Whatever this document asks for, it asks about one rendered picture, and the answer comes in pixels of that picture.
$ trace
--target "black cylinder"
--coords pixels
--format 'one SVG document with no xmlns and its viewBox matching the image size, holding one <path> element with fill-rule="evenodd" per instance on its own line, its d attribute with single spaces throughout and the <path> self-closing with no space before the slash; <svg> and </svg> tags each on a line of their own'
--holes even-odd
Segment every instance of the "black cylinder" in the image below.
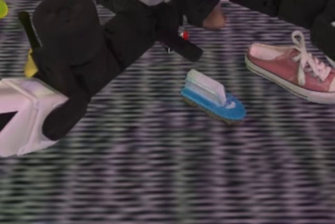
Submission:
<svg viewBox="0 0 335 224">
<path fill-rule="evenodd" d="M 69 65 L 89 61 L 104 43 L 93 0 L 44 0 L 32 22 L 45 51 Z"/>
</svg>

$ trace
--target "brush handle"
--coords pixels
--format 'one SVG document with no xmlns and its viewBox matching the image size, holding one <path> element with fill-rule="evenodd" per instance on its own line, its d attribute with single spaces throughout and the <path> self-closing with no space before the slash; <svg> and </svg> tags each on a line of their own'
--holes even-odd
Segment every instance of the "brush handle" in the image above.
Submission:
<svg viewBox="0 0 335 224">
<path fill-rule="evenodd" d="M 29 13 L 26 12 L 26 11 L 19 12 L 18 13 L 18 19 L 19 19 L 20 23 L 22 24 L 22 26 L 23 26 L 23 28 L 26 32 L 26 35 L 28 37 L 31 49 L 34 50 L 34 49 L 40 47 L 40 43 L 37 40 L 34 29 L 32 28 Z"/>
</svg>

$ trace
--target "yellow bottle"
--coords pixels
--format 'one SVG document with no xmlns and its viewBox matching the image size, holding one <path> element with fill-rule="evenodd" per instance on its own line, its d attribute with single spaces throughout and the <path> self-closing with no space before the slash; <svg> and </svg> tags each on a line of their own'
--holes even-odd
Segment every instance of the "yellow bottle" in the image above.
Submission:
<svg viewBox="0 0 335 224">
<path fill-rule="evenodd" d="M 0 0 L 0 19 L 4 18 L 8 14 L 8 6 L 4 0 Z"/>
</svg>

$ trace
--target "pink sneaker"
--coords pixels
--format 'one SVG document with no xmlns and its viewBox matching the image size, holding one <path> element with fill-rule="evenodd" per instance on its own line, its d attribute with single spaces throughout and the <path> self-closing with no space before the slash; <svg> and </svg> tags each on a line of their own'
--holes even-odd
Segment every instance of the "pink sneaker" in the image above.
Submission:
<svg viewBox="0 0 335 224">
<path fill-rule="evenodd" d="M 307 52 L 303 33 L 294 31 L 292 40 L 294 46 L 254 43 L 247 68 L 308 101 L 335 104 L 335 69 Z"/>
</svg>

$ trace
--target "white shoelace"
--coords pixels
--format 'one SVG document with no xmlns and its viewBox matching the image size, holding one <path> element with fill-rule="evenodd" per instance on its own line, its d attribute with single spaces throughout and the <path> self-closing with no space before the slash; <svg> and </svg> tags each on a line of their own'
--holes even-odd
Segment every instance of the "white shoelace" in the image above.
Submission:
<svg viewBox="0 0 335 224">
<path fill-rule="evenodd" d="M 327 66 L 316 57 L 313 57 L 311 53 L 307 52 L 305 38 L 302 32 L 294 31 L 292 33 L 292 41 L 295 44 L 294 49 L 300 52 L 298 56 L 293 58 L 295 62 L 299 61 L 299 85 L 305 85 L 306 83 L 305 72 L 311 72 L 314 77 L 317 77 L 320 81 L 324 81 L 331 72 L 331 67 Z"/>
</svg>

